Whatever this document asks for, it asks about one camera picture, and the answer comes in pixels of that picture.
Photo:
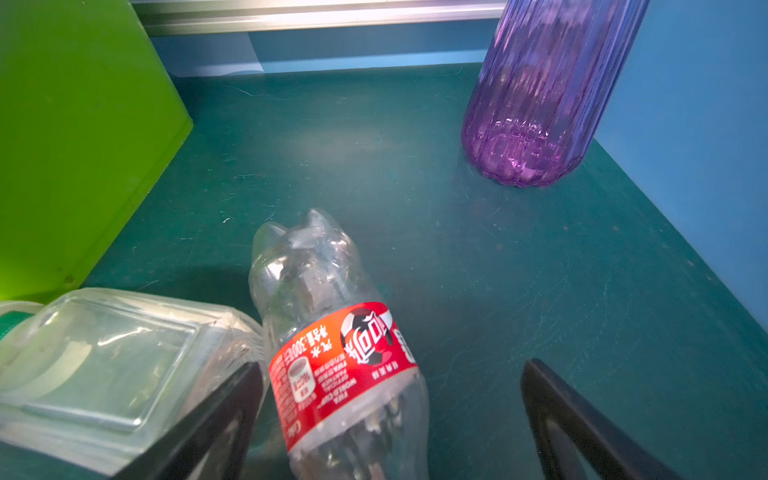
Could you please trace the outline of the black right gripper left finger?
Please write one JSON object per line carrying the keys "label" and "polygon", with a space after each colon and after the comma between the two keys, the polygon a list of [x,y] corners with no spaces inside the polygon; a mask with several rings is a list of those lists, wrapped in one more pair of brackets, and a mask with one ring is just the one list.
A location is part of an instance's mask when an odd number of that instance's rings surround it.
{"label": "black right gripper left finger", "polygon": [[115,479],[240,477],[264,392],[260,366],[241,366]]}

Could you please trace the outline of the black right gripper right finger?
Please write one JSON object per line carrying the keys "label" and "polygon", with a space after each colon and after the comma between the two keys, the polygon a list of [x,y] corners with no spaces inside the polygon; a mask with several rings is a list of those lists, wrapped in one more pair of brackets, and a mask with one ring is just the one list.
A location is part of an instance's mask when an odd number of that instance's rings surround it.
{"label": "black right gripper right finger", "polygon": [[547,479],[585,479],[586,461],[602,479],[678,479],[539,359],[528,360],[520,388]]}

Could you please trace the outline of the clear square plastic bottle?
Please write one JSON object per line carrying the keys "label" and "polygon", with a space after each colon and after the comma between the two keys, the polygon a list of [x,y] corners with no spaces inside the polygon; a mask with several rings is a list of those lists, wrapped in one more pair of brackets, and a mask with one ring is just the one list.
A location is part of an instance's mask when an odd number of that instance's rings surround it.
{"label": "clear square plastic bottle", "polygon": [[1,439],[112,475],[268,353],[228,306],[104,288],[5,301]]}

